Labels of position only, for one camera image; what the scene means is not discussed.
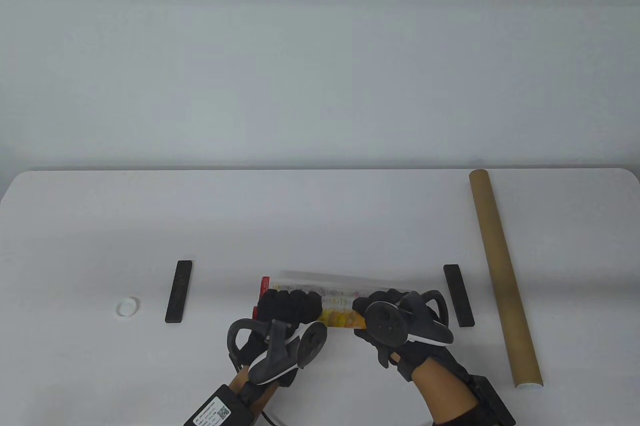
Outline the person's left hand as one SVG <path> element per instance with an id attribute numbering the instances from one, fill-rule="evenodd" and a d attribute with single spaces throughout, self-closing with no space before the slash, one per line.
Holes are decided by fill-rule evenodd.
<path id="1" fill-rule="evenodd" d="M 322 312 L 322 297 L 315 292 L 268 289 L 257 303 L 254 319 L 260 323 L 271 324 L 274 320 L 286 323 L 290 325 L 286 337 L 290 337 L 301 324 L 318 320 Z M 248 367 L 266 349 L 266 333 L 251 332 L 246 344 L 235 354 L 234 365 Z"/>

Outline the person's right hand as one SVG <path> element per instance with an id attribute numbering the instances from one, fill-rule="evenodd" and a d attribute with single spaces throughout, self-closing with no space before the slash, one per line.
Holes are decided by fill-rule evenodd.
<path id="1" fill-rule="evenodd" d="M 441 292 L 375 291 L 356 298 L 352 309 L 365 319 L 365 328 L 354 334 L 376 349 L 382 367 L 395 365 L 412 382 L 414 371 L 433 359 L 464 384 L 471 382 L 468 371 L 447 349 L 454 337 Z"/>

